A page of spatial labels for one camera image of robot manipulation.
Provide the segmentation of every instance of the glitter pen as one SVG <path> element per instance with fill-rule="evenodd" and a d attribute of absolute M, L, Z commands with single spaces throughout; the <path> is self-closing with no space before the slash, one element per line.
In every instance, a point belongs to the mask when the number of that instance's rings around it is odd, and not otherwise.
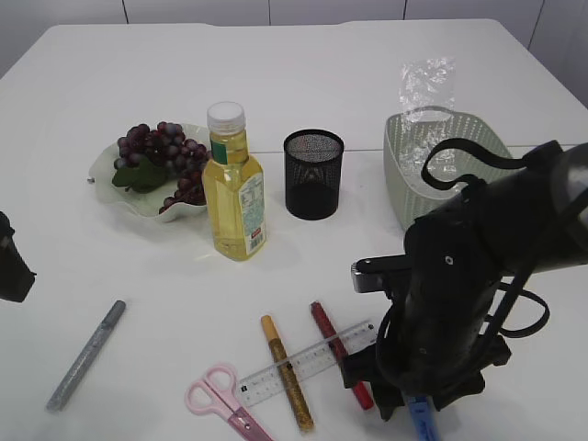
<path fill-rule="evenodd" d="M 264 334 L 266 335 L 269 350 L 272 353 L 274 361 L 277 363 L 288 358 L 286 349 L 284 349 L 284 345 L 282 345 L 282 341 L 279 339 L 272 318 L 269 315 L 264 315 L 261 318 L 261 325 L 264 328 Z M 283 363 L 277 370 L 282 379 L 282 383 L 284 383 L 284 390 L 288 396 L 288 401 L 290 401 L 290 406 L 296 417 L 298 427 L 302 432 L 310 432 L 314 428 L 314 421 L 312 420 L 309 406 L 304 400 L 304 395 L 302 395 L 302 389 L 296 379 L 292 365 L 290 363 Z"/>
<path fill-rule="evenodd" d="M 321 330 L 321 334 L 324 338 L 329 338 L 337 334 L 337 331 L 333 328 L 333 324 L 329 320 L 329 317 L 327 316 L 319 301 L 314 301 L 311 304 L 311 314 L 317 326 Z M 338 338 L 333 339 L 329 346 L 333 351 L 333 355 L 337 360 L 337 363 L 339 363 L 343 357 L 347 355 L 347 350 L 343 346 L 341 340 Z M 371 409 L 374 406 L 374 402 L 369 396 L 368 389 L 364 383 L 357 383 L 353 387 L 353 393 L 356 395 L 357 401 L 359 401 L 359 405 L 364 411 Z"/>
<path fill-rule="evenodd" d="M 119 318 L 122 312 L 125 311 L 127 304 L 122 300 L 115 301 L 114 305 L 108 312 L 104 320 L 98 325 L 88 343 L 85 344 L 84 349 L 79 356 L 75 359 L 70 369 L 63 377 L 62 382 L 59 384 L 49 402 L 47 403 L 46 409 L 49 412 L 58 412 L 65 407 L 65 404 L 69 401 L 70 397 L 74 393 L 77 385 L 80 384 L 86 371 L 92 365 L 92 362 L 100 352 L 100 349 L 110 337 L 110 333 L 119 322 Z"/>

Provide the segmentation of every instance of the black object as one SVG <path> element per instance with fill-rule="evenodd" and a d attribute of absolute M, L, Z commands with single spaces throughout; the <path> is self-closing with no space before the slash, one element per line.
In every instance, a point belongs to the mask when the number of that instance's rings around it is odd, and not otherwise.
<path fill-rule="evenodd" d="M 35 283 L 35 273 L 18 253 L 8 217 L 0 211 L 0 299 L 21 302 Z"/>
<path fill-rule="evenodd" d="M 315 221 L 339 205 L 344 145 L 326 130 L 301 130 L 284 141 L 286 207 L 297 218 Z"/>
<path fill-rule="evenodd" d="M 445 149 L 469 153 L 486 164 L 523 169 L 491 184 L 474 175 L 450 183 L 426 165 Z M 506 364 L 503 336 L 526 337 L 548 321 L 547 303 L 523 289 L 533 272 L 588 263 L 588 144 L 567 152 L 551 141 L 520 160 L 500 158 L 472 141 L 443 141 L 425 162 L 429 185 L 468 185 L 418 218 L 404 237 L 404 255 L 352 265 L 358 292 L 383 290 L 392 301 L 377 342 L 344 359 L 345 386 L 369 381 L 382 418 L 402 405 L 401 391 L 430 395 L 437 410 L 481 393 L 481 370 Z M 510 285 L 503 276 L 514 275 Z M 497 290 L 506 293 L 493 316 Z M 503 328 L 518 296 L 538 302 L 543 316 L 520 330 Z M 484 322 L 488 327 L 479 334 Z"/>

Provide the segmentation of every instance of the red marker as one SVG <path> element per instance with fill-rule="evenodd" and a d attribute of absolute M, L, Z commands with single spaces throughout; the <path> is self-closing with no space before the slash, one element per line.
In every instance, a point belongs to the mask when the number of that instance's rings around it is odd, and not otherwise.
<path fill-rule="evenodd" d="M 329 338 L 337 334 L 320 302 L 314 301 L 311 304 L 311 314 L 324 338 Z M 331 343 L 331 350 L 333 351 L 334 357 L 337 362 L 340 362 L 343 357 L 347 355 L 347 350 L 338 338 L 333 339 Z M 353 388 L 353 393 L 356 395 L 359 405 L 364 411 L 371 409 L 374 406 L 374 402 L 369 396 L 368 389 L 366 389 L 364 383 L 357 383 Z"/>

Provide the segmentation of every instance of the white bottle cap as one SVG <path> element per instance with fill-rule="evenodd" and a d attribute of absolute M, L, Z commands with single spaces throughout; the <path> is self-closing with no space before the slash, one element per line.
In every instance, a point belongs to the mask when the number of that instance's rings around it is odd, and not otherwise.
<path fill-rule="evenodd" d="M 219 135 L 234 135 L 245 129 L 245 111 L 240 104 L 223 101 L 208 111 L 209 130 Z"/>

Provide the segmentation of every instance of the white plate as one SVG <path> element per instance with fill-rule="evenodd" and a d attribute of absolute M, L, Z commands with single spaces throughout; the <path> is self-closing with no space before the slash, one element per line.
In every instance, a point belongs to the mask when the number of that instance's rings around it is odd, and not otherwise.
<path fill-rule="evenodd" d="M 186 138 L 191 138 L 206 145 L 210 150 L 209 130 L 182 124 Z M 150 193 L 140 194 L 132 190 L 125 191 L 122 187 L 112 185 L 112 176 L 116 173 L 114 161 L 119 158 L 119 147 L 116 143 L 107 147 L 96 158 L 90 167 L 90 177 L 94 178 L 96 198 L 104 204 L 116 204 L 130 209 L 143 218 L 154 219 L 159 222 L 173 221 L 182 216 L 194 216 L 206 211 L 206 205 L 190 205 L 178 202 L 159 214 L 159 208 L 164 204 L 164 199 L 173 196 L 177 190 L 177 180 L 172 179 Z"/>

